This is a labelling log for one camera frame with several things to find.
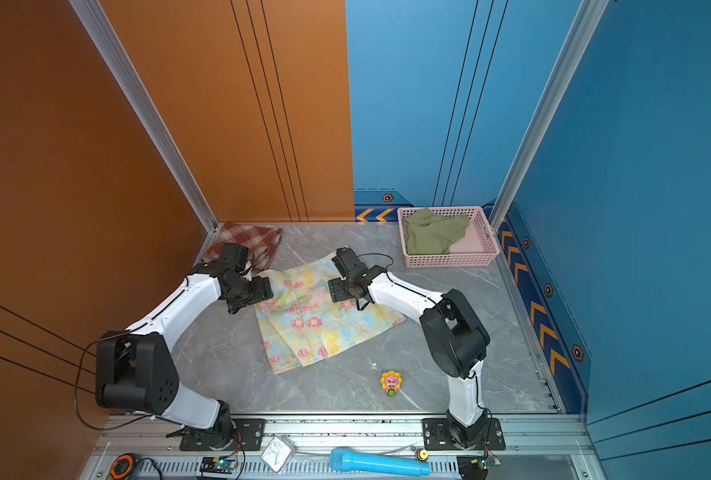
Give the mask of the red plaid skirt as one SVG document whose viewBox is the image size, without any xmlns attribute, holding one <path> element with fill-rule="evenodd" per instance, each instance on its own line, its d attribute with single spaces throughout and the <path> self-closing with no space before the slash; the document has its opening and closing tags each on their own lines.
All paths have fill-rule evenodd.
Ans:
<svg viewBox="0 0 711 480">
<path fill-rule="evenodd" d="M 283 230 L 263 226 L 253 226 L 226 222 L 216 241 L 202 257 L 203 262 L 216 260 L 227 243 L 240 244 L 250 250 L 250 261 L 254 273 L 269 270 L 282 244 Z"/>
</svg>

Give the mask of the floral pastel skirt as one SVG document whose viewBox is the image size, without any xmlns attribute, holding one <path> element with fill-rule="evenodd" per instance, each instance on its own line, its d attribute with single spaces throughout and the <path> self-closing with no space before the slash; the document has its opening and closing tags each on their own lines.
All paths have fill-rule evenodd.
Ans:
<svg viewBox="0 0 711 480">
<path fill-rule="evenodd" d="M 261 274 L 274 297 L 255 306 L 273 374 L 332 358 L 401 324 L 405 317 L 379 305 L 357 309 L 353 299 L 334 301 L 328 281 L 339 271 L 329 258 Z"/>
</svg>

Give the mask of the pink perforated plastic basket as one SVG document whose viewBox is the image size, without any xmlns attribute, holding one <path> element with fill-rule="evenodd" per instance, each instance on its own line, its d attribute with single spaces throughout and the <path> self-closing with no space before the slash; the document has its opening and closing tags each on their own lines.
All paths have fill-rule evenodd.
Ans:
<svg viewBox="0 0 711 480">
<path fill-rule="evenodd" d="M 411 254 L 407 251 L 409 245 L 409 230 L 405 220 L 419 208 L 402 207 L 397 210 L 397 224 L 401 235 L 401 253 L 407 268 L 435 267 L 487 267 L 499 254 L 501 247 L 497 235 L 489 225 L 487 215 L 479 206 L 465 207 L 431 207 L 433 214 L 447 218 L 467 216 L 469 225 L 465 235 L 449 246 L 449 252 L 441 254 Z"/>
</svg>

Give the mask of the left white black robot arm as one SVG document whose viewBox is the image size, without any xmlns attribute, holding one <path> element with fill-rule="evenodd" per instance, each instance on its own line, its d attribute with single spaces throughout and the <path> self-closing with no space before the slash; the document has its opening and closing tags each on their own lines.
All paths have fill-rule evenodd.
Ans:
<svg viewBox="0 0 711 480">
<path fill-rule="evenodd" d="M 179 424 L 181 436 L 203 448 L 233 443 L 238 428 L 230 406 L 181 382 L 172 350 L 211 305 L 231 314 L 274 298 L 271 281 L 215 262 L 200 264 L 178 288 L 141 320 L 109 331 L 96 351 L 96 402 L 116 411 L 143 413 Z"/>
</svg>

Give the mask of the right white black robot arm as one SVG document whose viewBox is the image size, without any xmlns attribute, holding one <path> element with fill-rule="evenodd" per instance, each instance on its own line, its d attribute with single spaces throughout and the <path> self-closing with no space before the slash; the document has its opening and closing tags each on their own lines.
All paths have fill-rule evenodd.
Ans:
<svg viewBox="0 0 711 480">
<path fill-rule="evenodd" d="M 353 299 L 359 310 L 389 307 L 421 325 L 433 361 L 447 375 L 451 441 L 461 449 L 483 446 L 493 423 L 481 397 L 483 360 L 491 336 L 465 294 L 413 285 L 383 266 L 365 265 L 349 247 L 338 249 L 332 262 L 340 274 L 328 282 L 333 302 Z"/>
</svg>

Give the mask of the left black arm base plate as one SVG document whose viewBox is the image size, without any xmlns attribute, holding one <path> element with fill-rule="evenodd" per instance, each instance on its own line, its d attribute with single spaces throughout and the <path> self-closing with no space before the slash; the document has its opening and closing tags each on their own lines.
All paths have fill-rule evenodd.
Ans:
<svg viewBox="0 0 711 480">
<path fill-rule="evenodd" d="M 203 430 L 185 427 L 173 432 L 169 438 L 181 438 L 181 451 L 227 451 L 237 449 L 247 452 L 261 450 L 266 420 L 264 418 L 232 418 L 227 427 L 219 425 Z"/>
</svg>

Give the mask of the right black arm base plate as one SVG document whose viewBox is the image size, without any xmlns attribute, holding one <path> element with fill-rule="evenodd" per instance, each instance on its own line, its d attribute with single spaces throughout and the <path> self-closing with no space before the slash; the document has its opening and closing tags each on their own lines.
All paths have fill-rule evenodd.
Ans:
<svg viewBox="0 0 711 480">
<path fill-rule="evenodd" d="M 451 418 L 425 418 L 423 444 L 429 451 L 489 450 L 507 448 L 499 419 L 485 413 L 472 426 L 463 426 Z"/>
</svg>

